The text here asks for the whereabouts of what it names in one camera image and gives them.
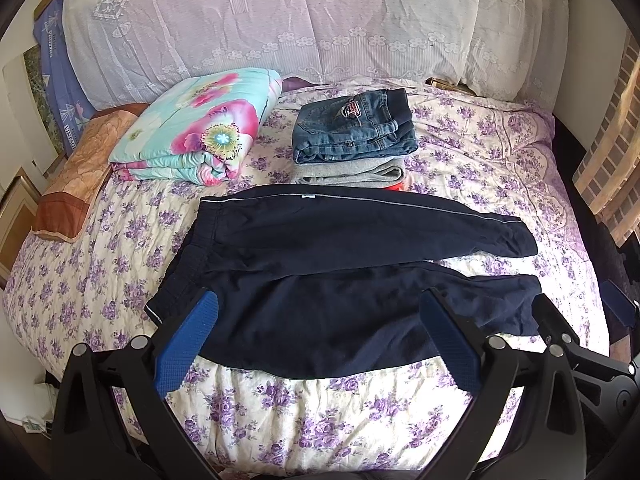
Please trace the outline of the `purple floral bedspread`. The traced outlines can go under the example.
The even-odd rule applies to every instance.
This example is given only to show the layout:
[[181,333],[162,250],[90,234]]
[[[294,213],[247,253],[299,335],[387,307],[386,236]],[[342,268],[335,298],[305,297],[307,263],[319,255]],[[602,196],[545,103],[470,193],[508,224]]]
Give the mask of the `purple floral bedspread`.
[[544,110],[389,81],[416,132],[405,189],[294,183],[306,114],[345,120],[381,87],[285,93],[235,180],[112,179],[77,242],[29,235],[3,296],[15,336],[62,375],[76,344],[116,351],[214,297],[168,404],[206,460],[247,474],[423,468],[471,402],[436,348],[431,296],[535,351],[547,297],[607,352]]

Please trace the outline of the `wooden lattice panel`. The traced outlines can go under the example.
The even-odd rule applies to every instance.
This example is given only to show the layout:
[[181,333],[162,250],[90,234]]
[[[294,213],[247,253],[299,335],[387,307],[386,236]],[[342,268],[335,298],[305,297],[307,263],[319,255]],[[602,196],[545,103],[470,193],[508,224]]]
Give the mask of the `wooden lattice panel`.
[[639,96],[639,44],[628,35],[600,129],[573,177],[618,247],[639,233]]

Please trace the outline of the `blue patterned pillow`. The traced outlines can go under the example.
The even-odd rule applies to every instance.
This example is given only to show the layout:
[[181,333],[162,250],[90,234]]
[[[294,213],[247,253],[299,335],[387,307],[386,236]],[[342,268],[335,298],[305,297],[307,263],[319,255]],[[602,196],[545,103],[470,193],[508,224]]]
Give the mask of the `blue patterned pillow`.
[[40,70],[47,103],[62,136],[67,156],[78,147],[96,109],[82,90],[70,64],[63,27],[63,0],[51,0],[35,19]]

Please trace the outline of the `folded blue jeans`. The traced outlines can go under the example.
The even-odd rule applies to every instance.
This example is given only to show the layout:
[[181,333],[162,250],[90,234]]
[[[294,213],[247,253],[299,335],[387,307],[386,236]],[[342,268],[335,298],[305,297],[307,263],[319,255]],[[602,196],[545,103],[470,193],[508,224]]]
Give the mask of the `folded blue jeans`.
[[292,133],[297,165],[400,157],[418,149],[407,92],[380,89],[304,105]]

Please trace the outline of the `folded grey garment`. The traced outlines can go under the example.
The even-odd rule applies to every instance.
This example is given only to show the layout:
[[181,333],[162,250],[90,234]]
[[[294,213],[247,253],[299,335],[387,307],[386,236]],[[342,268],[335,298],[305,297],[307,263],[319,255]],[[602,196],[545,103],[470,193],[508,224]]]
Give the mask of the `folded grey garment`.
[[377,157],[295,165],[293,184],[389,188],[404,182],[406,168],[402,157]]

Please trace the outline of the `navy blue pants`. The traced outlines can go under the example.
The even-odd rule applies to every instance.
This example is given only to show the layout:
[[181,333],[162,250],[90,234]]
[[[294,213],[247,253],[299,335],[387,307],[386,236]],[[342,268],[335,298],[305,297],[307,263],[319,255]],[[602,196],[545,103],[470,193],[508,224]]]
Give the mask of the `navy blue pants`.
[[533,336],[533,275],[467,276],[450,258],[533,257],[519,218],[368,188],[267,185],[201,200],[146,310],[163,323],[201,290],[218,318],[201,354],[291,379],[337,378],[436,356],[419,316],[437,290],[485,334]]

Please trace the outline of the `folded red garment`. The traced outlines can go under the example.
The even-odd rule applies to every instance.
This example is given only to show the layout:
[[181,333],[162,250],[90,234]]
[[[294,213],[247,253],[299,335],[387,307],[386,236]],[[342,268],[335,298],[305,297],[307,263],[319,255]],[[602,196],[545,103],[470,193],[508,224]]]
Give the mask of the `folded red garment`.
[[386,186],[386,190],[387,191],[403,191],[405,188],[405,183],[404,182],[398,182],[396,184],[390,185],[390,186]]

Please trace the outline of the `folded floral turquoise quilt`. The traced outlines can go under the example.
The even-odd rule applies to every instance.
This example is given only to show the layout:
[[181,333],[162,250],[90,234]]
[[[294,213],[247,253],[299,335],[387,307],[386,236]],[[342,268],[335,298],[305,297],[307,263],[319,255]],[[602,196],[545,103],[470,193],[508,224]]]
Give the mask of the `folded floral turquoise quilt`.
[[281,92],[281,76],[264,68],[185,79],[145,109],[108,161],[122,180],[232,180]]

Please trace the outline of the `brown orange blanket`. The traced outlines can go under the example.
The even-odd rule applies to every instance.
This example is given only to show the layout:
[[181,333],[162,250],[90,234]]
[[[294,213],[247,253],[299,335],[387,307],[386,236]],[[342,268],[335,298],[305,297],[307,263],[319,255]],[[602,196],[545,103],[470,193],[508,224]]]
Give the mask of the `brown orange blanket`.
[[148,104],[134,103],[96,112],[73,154],[38,202],[32,232],[44,240],[73,243],[110,177],[108,158]]

